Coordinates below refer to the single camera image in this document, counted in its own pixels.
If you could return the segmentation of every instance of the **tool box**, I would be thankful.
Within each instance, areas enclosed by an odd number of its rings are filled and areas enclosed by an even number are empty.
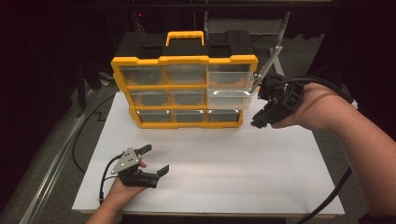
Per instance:
[[[239,127],[258,59],[246,31],[127,33],[111,65],[140,128]]]

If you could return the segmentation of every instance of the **person's right hand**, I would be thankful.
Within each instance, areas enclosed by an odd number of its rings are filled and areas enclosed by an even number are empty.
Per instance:
[[[279,129],[301,125],[312,131],[333,132],[342,126],[340,118],[351,111],[356,112],[355,108],[337,93],[322,85],[309,83],[304,87],[304,98],[299,108],[272,127]]]

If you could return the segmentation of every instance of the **gray floor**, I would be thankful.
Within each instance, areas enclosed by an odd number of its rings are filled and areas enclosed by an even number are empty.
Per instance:
[[[311,38],[310,40],[303,40],[300,37],[284,39],[282,43],[284,49],[280,53],[279,59],[287,77],[305,75],[321,39]],[[262,62],[269,58],[267,49],[275,43],[275,40],[266,37],[252,37],[252,41],[261,66]],[[101,104],[107,97],[114,95],[117,91],[118,88],[114,84],[104,86],[97,93],[98,95],[93,102],[92,108]],[[73,93],[71,98],[76,99],[76,94]],[[102,118],[106,117],[111,107],[111,102],[112,100],[98,108],[97,112],[102,112]],[[69,131],[73,128],[73,123],[77,120],[77,112],[78,104],[73,104],[68,113],[53,128],[35,155],[29,170],[12,195],[7,207],[3,210],[0,216],[0,223],[14,224],[21,222],[52,161],[62,147]],[[87,121],[76,144],[76,157],[83,169],[88,167],[92,152],[105,124],[104,121],[100,121],[98,118],[99,115],[94,114]],[[347,168],[344,152],[337,139],[329,134],[314,133],[314,136],[335,184]],[[69,156],[36,223],[84,223],[89,215],[71,210],[82,178],[83,173],[76,167],[71,156]],[[365,208],[353,176],[348,179],[339,196],[346,210],[344,216],[332,219],[313,219],[308,223],[356,223],[357,218],[364,215]],[[287,223],[296,223],[298,220],[299,218],[287,218]]]

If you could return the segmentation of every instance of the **human arm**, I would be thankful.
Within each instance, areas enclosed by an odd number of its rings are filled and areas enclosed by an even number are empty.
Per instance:
[[[333,91],[307,84],[295,113],[273,125],[301,125],[337,136],[374,217],[396,216],[396,143]]]
[[[141,167],[147,165],[140,161]],[[128,204],[137,194],[145,190],[142,187],[124,186],[116,177],[113,185],[98,209],[90,216],[86,224],[113,224],[119,211]]]

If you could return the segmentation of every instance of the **dark background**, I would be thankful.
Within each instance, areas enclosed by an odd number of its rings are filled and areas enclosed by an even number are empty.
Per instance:
[[[113,4],[132,2],[111,1]],[[69,94],[78,80],[85,78],[95,88],[97,72],[112,74],[109,64],[125,32],[141,32],[141,28],[151,34],[194,30],[192,11],[64,7],[78,3],[81,2],[19,0],[0,4],[0,169],[4,179],[0,209],[18,186],[51,128],[71,106]],[[190,1],[134,1],[134,4],[142,3],[189,4]],[[396,16],[382,1],[381,5],[371,5],[372,1],[344,3],[369,7],[292,11],[285,37],[326,34],[311,70],[333,64],[333,70],[322,76],[334,83],[344,82],[360,104],[361,112],[395,139],[396,34],[392,27]],[[257,19],[277,16],[276,12],[261,11],[211,11],[210,15]],[[195,21],[196,28],[202,30],[202,11],[196,11]]]

